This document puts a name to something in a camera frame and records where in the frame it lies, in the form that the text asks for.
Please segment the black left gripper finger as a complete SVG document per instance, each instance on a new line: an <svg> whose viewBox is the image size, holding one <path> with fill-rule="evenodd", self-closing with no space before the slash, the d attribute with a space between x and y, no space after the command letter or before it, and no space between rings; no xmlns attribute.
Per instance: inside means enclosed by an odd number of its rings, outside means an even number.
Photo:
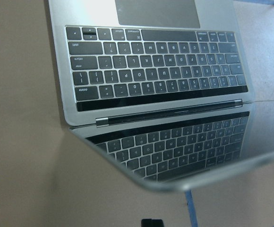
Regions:
<svg viewBox="0 0 274 227"><path fill-rule="evenodd" d="M163 227L161 219L142 219L141 227Z"/></svg>

